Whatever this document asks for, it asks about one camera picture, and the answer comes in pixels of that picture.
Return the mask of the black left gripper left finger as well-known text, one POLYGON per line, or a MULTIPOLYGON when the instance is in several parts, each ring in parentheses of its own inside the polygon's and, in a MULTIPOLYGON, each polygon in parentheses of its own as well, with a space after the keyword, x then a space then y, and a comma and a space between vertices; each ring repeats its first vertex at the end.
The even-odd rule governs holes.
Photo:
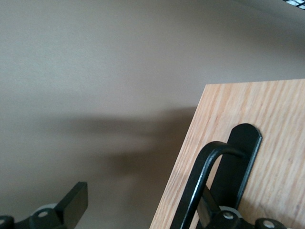
POLYGON ((88 184, 78 182, 52 208, 33 213, 26 223, 28 229, 73 229, 88 207, 88 184))

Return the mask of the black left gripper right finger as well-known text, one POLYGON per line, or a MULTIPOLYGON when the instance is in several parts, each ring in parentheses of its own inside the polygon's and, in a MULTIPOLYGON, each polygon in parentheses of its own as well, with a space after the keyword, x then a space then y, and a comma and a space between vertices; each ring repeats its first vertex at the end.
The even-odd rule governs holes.
POLYGON ((230 210, 221 210, 208 187, 205 187, 197 207, 198 229, 240 229, 241 220, 230 210))

